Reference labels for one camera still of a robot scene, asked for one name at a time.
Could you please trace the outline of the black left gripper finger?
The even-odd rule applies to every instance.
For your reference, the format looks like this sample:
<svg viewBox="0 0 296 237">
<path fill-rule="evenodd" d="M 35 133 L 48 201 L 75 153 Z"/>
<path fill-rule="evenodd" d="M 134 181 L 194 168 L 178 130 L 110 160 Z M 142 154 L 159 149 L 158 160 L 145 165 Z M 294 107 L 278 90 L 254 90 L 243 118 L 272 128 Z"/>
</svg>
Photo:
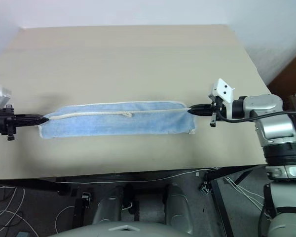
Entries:
<svg viewBox="0 0 296 237">
<path fill-rule="evenodd" d="M 39 119 L 39 120 L 16 120 L 14 126 L 38 126 L 48 122 L 48 119 Z"/>
<path fill-rule="evenodd" d="M 18 120 L 49 120 L 40 114 L 17 114 L 15 118 Z"/>
</svg>

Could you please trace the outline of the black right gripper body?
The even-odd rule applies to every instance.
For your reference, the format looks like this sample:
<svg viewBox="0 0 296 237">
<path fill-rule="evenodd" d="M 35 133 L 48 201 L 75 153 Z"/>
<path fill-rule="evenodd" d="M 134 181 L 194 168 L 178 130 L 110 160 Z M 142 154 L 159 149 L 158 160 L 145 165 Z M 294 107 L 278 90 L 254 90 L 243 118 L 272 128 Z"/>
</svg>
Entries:
<svg viewBox="0 0 296 237">
<path fill-rule="evenodd" d="M 211 120 L 210 127 L 216 127 L 217 121 L 223 121 L 223 116 L 221 114 L 223 108 L 222 98 L 215 97 L 211 103 Z"/>
</svg>

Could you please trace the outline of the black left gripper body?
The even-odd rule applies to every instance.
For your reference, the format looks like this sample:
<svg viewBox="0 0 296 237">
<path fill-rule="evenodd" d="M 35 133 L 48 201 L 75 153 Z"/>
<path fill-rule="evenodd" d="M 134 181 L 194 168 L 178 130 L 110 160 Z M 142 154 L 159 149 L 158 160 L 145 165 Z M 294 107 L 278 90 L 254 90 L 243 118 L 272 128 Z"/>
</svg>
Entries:
<svg viewBox="0 0 296 237">
<path fill-rule="evenodd" d="M 0 134 L 6 135 L 8 141 L 13 141 L 16 134 L 16 126 L 14 124 L 15 114 L 12 105 L 6 105 L 0 109 Z"/>
</svg>

